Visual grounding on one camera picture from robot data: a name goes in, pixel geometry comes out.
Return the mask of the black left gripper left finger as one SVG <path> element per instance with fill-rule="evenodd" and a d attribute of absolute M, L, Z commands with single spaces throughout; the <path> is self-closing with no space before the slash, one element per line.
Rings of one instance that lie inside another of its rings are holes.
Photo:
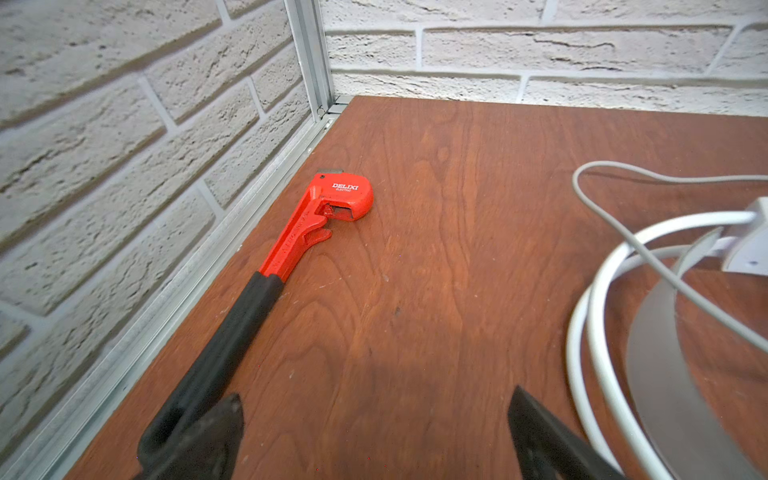
<path fill-rule="evenodd" d="M 220 400 L 161 460 L 135 479 L 231 479 L 244 432 L 240 396 Z"/>

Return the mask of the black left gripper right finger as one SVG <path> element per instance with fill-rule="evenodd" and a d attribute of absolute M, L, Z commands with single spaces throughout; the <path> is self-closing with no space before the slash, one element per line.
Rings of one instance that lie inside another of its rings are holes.
<path fill-rule="evenodd" d="M 514 389 L 507 418 L 524 479 L 624 477 L 521 386 Z"/>

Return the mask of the white headphones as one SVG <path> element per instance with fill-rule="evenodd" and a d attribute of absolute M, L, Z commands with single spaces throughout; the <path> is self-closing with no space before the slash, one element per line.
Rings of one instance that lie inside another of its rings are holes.
<path fill-rule="evenodd" d="M 597 453 L 621 469 L 598 425 L 581 361 L 586 340 L 603 398 L 635 458 L 651 479 L 759 479 L 761 473 L 725 432 L 694 384 L 677 332 L 684 274 L 720 256 L 731 273 L 767 272 L 767 200 L 745 211 L 677 217 L 629 234 L 603 262 L 579 299 L 566 341 L 566 369 L 576 410 Z M 650 291 L 631 324 L 629 389 L 619 386 L 607 347 L 605 302 L 612 282 L 650 260 L 674 259 L 671 277 Z"/>

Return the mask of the red black pipe wrench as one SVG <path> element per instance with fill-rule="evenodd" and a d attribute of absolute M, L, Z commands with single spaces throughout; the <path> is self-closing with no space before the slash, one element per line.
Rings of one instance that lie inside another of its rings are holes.
<path fill-rule="evenodd" d="M 187 429 L 228 396 L 227 385 L 291 272 L 310 247 L 331 237 L 326 223 L 362 218 L 373 199 L 362 176 L 330 171 L 312 178 L 263 265 L 142 434 L 137 448 L 142 471 L 169 454 Z"/>

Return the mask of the aluminium floor rail left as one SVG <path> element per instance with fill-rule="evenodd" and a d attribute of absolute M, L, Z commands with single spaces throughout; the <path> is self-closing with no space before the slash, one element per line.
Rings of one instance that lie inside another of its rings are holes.
<path fill-rule="evenodd" d="M 298 124 L 221 213 L 205 184 L 184 193 L 2 374 L 3 478 L 70 470 L 346 104 Z"/>

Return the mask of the aluminium corner post left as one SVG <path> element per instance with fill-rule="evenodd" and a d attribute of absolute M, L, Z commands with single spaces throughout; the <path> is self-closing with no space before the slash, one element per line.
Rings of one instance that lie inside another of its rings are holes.
<path fill-rule="evenodd" d="M 312 115 L 319 121 L 336 100 L 320 3 L 286 0 L 285 6 Z"/>

